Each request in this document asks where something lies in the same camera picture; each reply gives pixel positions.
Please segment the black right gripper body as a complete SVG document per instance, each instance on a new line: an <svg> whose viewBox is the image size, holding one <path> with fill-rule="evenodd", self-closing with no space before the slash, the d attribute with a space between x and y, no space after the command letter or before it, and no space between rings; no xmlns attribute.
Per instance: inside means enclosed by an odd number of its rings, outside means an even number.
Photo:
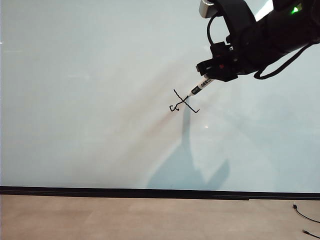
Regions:
<svg viewBox="0 0 320 240"><path fill-rule="evenodd" d="M217 59L220 64L228 65L238 75L246 73L240 54L232 44L226 44L224 41L213 43L210 46L212 58Z"/></svg>

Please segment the taped black right gripper finger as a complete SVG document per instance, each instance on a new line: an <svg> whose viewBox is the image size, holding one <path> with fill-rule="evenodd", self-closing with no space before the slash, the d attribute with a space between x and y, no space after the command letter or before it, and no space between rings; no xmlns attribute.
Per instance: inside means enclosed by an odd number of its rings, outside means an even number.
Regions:
<svg viewBox="0 0 320 240"><path fill-rule="evenodd" d="M213 68L213 65L214 65L214 60L208 59L198 63L196 65L196 70L201 76L204 76Z"/></svg>
<svg viewBox="0 0 320 240"><path fill-rule="evenodd" d="M238 75L233 72L213 72L209 74L211 79L222 81L222 82L229 82L238 78Z"/></svg>

